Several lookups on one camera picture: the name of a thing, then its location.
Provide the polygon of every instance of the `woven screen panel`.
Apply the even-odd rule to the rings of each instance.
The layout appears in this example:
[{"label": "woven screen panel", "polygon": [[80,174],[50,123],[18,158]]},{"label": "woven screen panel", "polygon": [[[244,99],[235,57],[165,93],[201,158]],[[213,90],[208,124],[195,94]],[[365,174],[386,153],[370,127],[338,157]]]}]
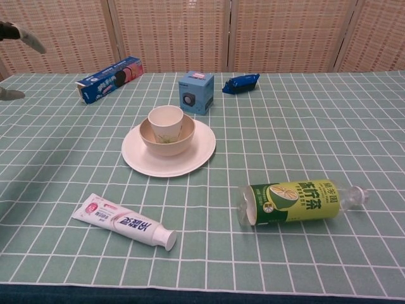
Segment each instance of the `woven screen panel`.
[{"label": "woven screen panel", "polygon": [[147,72],[220,72],[226,0],[115,0],[126,55]]},{"label": "woven screen panel", "polygon": [[405,70],[405,1],[365,1],[340,72]]},{"label": "woven screen panel", "polygon": [[351,1],[239,0],[234,70],[327,72]]},{"label": "woven screen panel", "polygon": [[115,62],[100,1],[2,0],[0,17],[35,33],[47,48],[41,55],[21,41],[2,41],[10,74],[90,73]]}]

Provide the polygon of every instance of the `blue box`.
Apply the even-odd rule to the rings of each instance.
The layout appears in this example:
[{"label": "blue box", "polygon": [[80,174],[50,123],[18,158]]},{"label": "blue box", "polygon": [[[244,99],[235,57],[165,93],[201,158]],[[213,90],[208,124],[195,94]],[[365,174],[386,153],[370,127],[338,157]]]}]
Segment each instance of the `blue box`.
[{"label": "blue box", "polygon": [[214,101],[214,74],[190,71],[178,82],[180,108],[205,115]]},{"label": "blue box", "polygon": [[76,84],[83,101],[93,103],[143,73],[144,69],[141,60],[129,56],[90,77],[76,82]]}]

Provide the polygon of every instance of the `bowl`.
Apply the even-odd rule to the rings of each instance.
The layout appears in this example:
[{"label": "bowl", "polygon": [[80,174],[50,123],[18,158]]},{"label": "bowl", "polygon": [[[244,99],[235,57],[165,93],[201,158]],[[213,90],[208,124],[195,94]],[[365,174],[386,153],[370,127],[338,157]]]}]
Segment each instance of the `bowl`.
[{"label": "bowl", "polygon": [[167,144],[156,142],[152,125],[147,118],[140,124],[139,134],[151,153],[159,156],[174,156],[185,151],[190,146],[195,129],[196,124],[193,119],[184,114],[180,137],[176,142]]}]

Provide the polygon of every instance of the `oreo box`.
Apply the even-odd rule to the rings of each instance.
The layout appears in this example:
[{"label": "oreo box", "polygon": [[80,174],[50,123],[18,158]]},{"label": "oreo box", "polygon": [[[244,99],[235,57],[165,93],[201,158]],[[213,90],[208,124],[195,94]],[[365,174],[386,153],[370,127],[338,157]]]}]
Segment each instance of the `oreo box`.
[{"label": "oreo box", "polygon": [[84,103],[93,103],[144,73],[140,59],[129,56],[76,82]]}]

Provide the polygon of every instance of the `paper cup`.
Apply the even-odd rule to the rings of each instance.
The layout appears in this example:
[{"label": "paper cup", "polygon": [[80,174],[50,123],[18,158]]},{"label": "paper cup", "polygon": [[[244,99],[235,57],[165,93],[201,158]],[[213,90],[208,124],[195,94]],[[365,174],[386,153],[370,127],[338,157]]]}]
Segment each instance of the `paper cup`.
[{"label": "paper cup", "polygon": [[157,143],[169,144],[178,141],[183,121],[183,111],[178,106],[159,106],[149,112],[147,119],[151,123]]}]

